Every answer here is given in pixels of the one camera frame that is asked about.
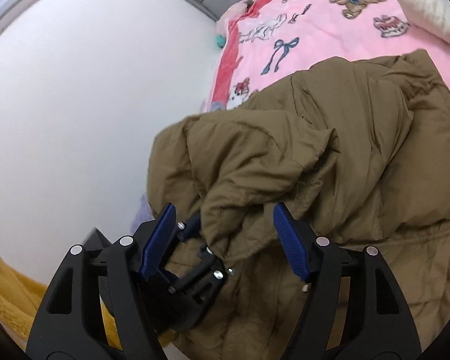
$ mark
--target blue rubber pad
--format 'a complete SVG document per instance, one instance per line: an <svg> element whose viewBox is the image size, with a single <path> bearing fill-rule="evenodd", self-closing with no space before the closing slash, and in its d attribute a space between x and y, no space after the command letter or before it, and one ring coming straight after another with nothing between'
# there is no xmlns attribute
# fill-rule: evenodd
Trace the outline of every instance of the blue rubber pad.
<svg viewBox="0 0 450 360"><path fill-rule="evenodd" d="M140 275L143 280L148 280L150 276L156 273L175 225L176 209L173 204L168 204L163 214L160 215L154 232L143 248L142 267L140 268Z"/></svg>
<svg viewBox="0 0 450 360"><path fill-rule="evenodd" d="M308 267L307 250L296 233L293 223L290 221L287 209L282 204L277 204L274 207L275 229L293 273L304 282L307 282L311 275Z"/></svg>

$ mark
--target brown fabric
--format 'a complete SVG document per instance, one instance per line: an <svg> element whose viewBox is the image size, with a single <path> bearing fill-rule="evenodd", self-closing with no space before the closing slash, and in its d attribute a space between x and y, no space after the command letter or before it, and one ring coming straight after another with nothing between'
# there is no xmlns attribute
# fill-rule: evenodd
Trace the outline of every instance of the brown fabric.
<svg viewBox="0 0 450 360"><path fill-rule="evenodd" d="M200 210L207 244L238 271L176 341L192 360L280 358L306 295L272 224L279 201L319 235L380 248L423 347L450 318L450 92L423 50L331 58L165 129L148 197L180 220ZM171 269L185 272L196 251L183 245Z"/></svg>

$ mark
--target pink blanket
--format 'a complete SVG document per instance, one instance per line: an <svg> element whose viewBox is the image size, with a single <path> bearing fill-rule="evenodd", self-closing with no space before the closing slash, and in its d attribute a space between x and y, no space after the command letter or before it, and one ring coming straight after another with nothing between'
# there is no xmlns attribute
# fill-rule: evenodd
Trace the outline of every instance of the pink blanket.
<svg viewBox="0 0 450 360"><path fill-rule="evenodd" d="M332 56L370 59L419 48L450 88L450 45L407 23L397 0L255 0L227 29L205 110L237 107L254 91Z"/></svg>

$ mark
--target white wall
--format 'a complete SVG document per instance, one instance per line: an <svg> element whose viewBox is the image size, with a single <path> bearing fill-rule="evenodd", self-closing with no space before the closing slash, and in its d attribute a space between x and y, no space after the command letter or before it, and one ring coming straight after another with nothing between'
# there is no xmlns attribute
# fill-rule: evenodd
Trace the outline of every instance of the white wall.
<svg viewBox="0 0 450 360"><path fill-rule="evenodd" d="M219 56L182 0L41 0L0 37L0 255L48 282L93 227L127 233L159 130Z"/></svg>

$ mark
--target bow print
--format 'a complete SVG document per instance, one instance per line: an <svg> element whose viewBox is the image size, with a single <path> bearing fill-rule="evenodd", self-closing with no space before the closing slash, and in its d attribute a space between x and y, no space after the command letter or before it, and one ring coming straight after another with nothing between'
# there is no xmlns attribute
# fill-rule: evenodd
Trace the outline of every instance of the bow print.
<svg viewBox="0 0 450 360"><path fill-rule="evenodd" d="M280 61L287 56L287 54L290 52L291 48L294 48L297 44L299 44L299 40L300 40L299 38L294 38L288 43L284 43L283 40L281 40L281 39L277 40L274 45L275 51L271 55L270 62L267 64L267 66L265 66L265 69L263 69L263 72L261 75L267 74L270 71L270 66L272 65L272 62L274 61L275 54L277 54L278 50L280 50L283 47L283 54L278 59L277 64L275 65L274 72L276 73L279 69L278 64L280 63Z"/></svg>

